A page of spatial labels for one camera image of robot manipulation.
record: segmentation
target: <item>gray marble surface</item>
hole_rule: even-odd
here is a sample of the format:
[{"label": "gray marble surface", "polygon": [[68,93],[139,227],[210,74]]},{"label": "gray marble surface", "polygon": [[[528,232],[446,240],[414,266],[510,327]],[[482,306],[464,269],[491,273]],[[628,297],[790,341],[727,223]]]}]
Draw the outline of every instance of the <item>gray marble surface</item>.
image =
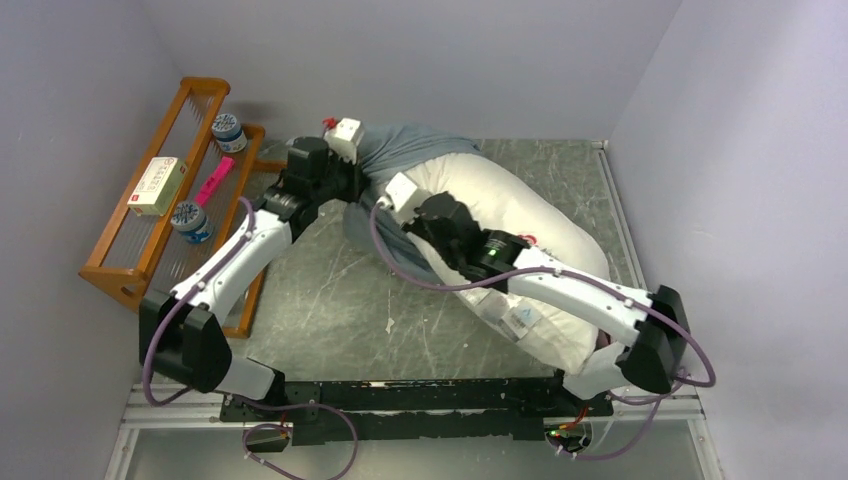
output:
[{"label": "gray marble surface", "polygon": [[[481,147],[597,239],[613,281],[635,284],[589,142],[484,140]],[[269,143],[260,155],[284,158],[284,146]],[[274,178],[256,175],[252,193]],[[235,354],[280,369],[291,380],[551,373],[452,294],[411,286],[350,245],[342,235],[343,209],[341,202],[326,204],[298,242],[269,265],[253,333],[248,340],[230,341]]]}]

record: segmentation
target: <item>wooden shelf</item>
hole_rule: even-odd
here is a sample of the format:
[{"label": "wooden shelf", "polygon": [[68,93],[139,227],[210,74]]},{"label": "wooden shelf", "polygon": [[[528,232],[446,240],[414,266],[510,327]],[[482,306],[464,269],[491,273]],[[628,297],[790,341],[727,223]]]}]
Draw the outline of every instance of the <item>wooden shelf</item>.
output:
[{"label": "wooden shelf", "polygon": [[[79,275],[128,309],[137,312],[148,288],[168,291],[197,270],[226,241],[239,206],[238,197],[254,170],[265,130],[243,125],[249,140],[242,152],[228,154],[236,166],[204,206],[215,228],[215,238],[190,245],[172,232],[170,217],[180,201],[193,198],[221,157],[212,137],[212,122],[230,91],[229,84],[217,78],[186,77],[171,102],[135,173],[124,189],[115,210]],[[162,217],[130,215],[127,201],[150,160],[174,156],[186,162],[186,175],[176,198]],[[251,283],[237,325],[225,325],[224,333],[247,338],[259,301],[264,271]]]}]

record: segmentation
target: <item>blue-gray cloth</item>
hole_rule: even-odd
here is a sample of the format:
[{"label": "blue-gray cloth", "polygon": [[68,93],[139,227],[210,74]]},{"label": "blue-gray cloth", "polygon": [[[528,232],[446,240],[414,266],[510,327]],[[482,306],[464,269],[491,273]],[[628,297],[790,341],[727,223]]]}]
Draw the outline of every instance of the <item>blue-gray cloth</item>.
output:
[{"label": "blue-gray cloth", "polygon": [[[342,225],[344,235],[351,243],[377,255],[368,228],[369,215],[385,184],[395,174],[451,153],[482,153],[470,139],[423,125],[364,124],[364,127],[357,153],[362,171],[371,179],[371,186],[358,203],[351,203],[345,208]],[[395,262],[406,273],[423,281],[441,284],[441,279],[388,213],[377,215],[377,230]]]}]

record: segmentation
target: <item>gray wall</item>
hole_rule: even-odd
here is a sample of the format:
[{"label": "gray wall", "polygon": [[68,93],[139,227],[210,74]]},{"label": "gray wall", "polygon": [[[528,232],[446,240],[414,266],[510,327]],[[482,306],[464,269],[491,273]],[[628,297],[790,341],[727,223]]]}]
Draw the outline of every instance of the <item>gray wall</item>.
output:
[{"label": "gray wall", "polygon": [[840,0],[686,0],[612,136],[646,275],[718,369],[729,479],[848,467],[846,25]]},{"label": "gray wall", "polygon": [[320,119],[609,138],[680,0],[144,0],[177,64],[269,137]]},{"label": "gray wall", "polygon": [[102,478],[132,315],[77,277],[179,75],[137,2],[0,15],[0,478]]}]

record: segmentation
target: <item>pink marker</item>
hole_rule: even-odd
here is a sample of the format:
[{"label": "pink marker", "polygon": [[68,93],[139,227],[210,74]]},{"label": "pink marker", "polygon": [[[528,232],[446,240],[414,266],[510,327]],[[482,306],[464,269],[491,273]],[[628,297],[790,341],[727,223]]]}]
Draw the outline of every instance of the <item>pink marker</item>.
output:
[{"label": "pink marker", "polygon": [[224,181],[224,177],[230,173],[230,170],[236,166],[236,161],[230,157],[221,157],[221,163],[218,164],[218,168],[209,175],[209,178],[203,182],[203,186],[200,187],[200,191],[197,192],[197,195],[194,196],[194,201],[197,202],[201,207],[206,204],[206,201],[209,200],[209,197],[215,193],[215,190],[221,185],[221,182]]}]

